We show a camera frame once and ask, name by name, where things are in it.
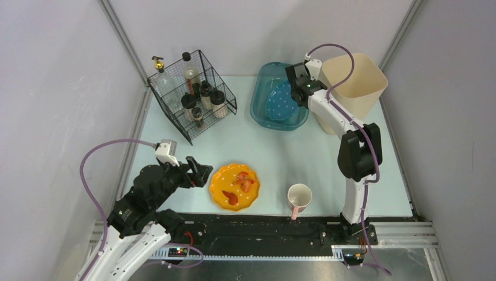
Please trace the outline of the orange dotted plate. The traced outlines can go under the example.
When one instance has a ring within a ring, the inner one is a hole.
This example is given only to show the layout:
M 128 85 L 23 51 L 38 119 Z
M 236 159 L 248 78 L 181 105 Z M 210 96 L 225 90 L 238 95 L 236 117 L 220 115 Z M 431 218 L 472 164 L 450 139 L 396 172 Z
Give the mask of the orange dotted plate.
M 236 181 L 237 175 L 241 172 L 248 172 L 249 177 L 255 179 L 257 182 L 252 186 L 252 189 L 248 193 L 243 192 L 239 185 L 233 184 L 233 182 Z M 222 166 L 213 174 L 209 185 L 209 193 L 212 201 L 219 208 L 234 212 L 251 207 L 258 199 L 260 189 L 261 182 L 257 173 L 248 165 L 239 163 Z M 222 194 L 222 190 L 235 193 L 239 199 L 238 205 L 229 205 L 228 199 Z

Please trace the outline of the blue dotted plate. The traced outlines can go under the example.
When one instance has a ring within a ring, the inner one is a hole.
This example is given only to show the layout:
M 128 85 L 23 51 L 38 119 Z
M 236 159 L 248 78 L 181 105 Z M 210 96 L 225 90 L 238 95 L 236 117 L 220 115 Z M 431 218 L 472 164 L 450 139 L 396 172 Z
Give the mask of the blue dotted plate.
M 285 120 L 295 114 L 298 104 L 292 99 L 291 85 L 288 81 L 279 83 L 268 95 L 267 115 L 274 121 Z

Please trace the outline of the small pepper shaker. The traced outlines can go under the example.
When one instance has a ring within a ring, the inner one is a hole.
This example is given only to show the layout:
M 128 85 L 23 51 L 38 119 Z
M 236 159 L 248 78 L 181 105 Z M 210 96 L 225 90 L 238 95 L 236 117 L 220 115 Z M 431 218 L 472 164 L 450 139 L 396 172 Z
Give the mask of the small pepper shaker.
M 203 117 L 202 109 L 200 109 L 200 107 L 194 107 L 191 110 L 191 113 L 192 113 L 192 118 L 193 118 L 197 128 L 203 128 L 204 127 L 204 117 Z

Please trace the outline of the white spice jar black lid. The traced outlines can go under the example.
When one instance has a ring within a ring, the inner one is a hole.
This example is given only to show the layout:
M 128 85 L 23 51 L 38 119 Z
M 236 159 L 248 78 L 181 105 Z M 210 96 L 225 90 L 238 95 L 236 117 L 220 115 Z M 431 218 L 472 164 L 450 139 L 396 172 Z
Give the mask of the white spice jar black lid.
M 192 94 L 185 92 L 184 95 L 181 97 L 181 105 L 183 107 L 185 117 L 188 120 L 192 121 L 193 120 L 192 110 L 197 106 L 196 97 Z

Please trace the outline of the small black cap bottle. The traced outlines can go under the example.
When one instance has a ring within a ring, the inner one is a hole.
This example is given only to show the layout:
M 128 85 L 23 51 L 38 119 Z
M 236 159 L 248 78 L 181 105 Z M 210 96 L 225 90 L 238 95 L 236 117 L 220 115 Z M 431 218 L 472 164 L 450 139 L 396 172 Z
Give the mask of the small black cap bottle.
M 213 88 L 208 81 L 204 80 L 201 82 L 201 88 L 200 88 L 201 102 L 207 110 L 212 109 L 212 103 L 211 103 L 212 90 Z

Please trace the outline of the glass bottle gold pump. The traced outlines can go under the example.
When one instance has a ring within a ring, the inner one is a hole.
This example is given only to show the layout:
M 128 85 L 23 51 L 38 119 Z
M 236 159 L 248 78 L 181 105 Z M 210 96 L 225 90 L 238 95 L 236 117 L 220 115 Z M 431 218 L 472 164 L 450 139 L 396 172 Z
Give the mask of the glass bottle gold pump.
M 154 79 L 156 85 L 154 87 L 164 103 L 173 111 L 175 108 L 175 81 L 172 76 L 165 72 L 162 57 L 153 56 L 151 59 L 154 61 L 154 68 L 157 70 L 157 77 Z

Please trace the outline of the pink white mug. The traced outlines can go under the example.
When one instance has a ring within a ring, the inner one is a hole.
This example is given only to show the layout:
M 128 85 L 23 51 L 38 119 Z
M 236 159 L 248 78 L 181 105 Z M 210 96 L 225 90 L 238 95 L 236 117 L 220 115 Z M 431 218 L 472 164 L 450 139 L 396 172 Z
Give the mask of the pink white mug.
M 290 219 L 295 221 L 298 215 L 311 203 L 312 191 L 305 184 L 294 184 L 288 189 L 287 200 L 291 210 Z

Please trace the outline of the dark sauce bottle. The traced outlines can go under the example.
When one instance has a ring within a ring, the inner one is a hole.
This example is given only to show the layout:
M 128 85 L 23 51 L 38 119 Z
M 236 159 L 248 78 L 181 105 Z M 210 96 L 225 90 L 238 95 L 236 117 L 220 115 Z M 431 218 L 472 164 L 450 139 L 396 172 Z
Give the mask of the dark sauce bottle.
M 191 54 L 189 52 L 184 52 L 182 54 L 182 59 L 184 61 L 183 76 L 187 84 L 190 94 L 194 95 L 196 98 L 199 94 L 195 90 L 194 84 L 199 84 L 199 69 L 192 61 Z

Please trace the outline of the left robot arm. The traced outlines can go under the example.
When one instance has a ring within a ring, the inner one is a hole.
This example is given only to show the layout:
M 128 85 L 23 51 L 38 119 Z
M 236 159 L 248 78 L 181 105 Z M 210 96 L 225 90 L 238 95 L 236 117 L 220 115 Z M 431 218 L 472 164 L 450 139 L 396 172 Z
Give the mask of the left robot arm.
M 213 171 L 188 156 L 186 163 L 148 165 L 104 222 L 106 228 L 91 260 L 76 280 L 128 280 L 156 250 L 169 243 L 184 219 L 159 208 L 178 189 L 204 187 Z

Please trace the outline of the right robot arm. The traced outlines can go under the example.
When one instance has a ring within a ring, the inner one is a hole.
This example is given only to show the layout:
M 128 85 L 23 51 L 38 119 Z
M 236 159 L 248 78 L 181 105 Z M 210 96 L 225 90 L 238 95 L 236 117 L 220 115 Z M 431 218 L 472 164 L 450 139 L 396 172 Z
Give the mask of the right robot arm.
M 331 126 L 340 140 L 337 165 L 345 177 L 345 202 L 336 235 L 323 242 L 370 245 L 370 223 L 366 216 L 368 188 L 380 179 L 381 132 L 375 123 L 365 124 L 354 117 L 331 94 L 331 88 L 316 77 L 321 65 L 315 60 L 285 68 L 291 98 Z

